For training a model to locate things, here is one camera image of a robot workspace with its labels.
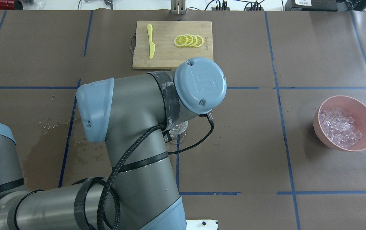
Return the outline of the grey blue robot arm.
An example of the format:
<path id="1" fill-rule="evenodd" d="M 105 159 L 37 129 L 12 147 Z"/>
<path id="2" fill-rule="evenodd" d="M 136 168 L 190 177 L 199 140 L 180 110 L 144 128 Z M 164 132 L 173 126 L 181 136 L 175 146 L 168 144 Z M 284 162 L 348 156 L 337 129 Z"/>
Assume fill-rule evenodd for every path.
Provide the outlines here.
<path id="1" fill-rule="evenodd" d="M 177 124 L 205 117 L 227 91 L 214 61 L 194 57 L 172 71 L 99 80 L 75 95 L 90 143 L 107 154 L 108 176 L 27 191 L 11 129 L 0 123 L 0 230 L 185 230 L 187 218 L 169 151 Z"/>

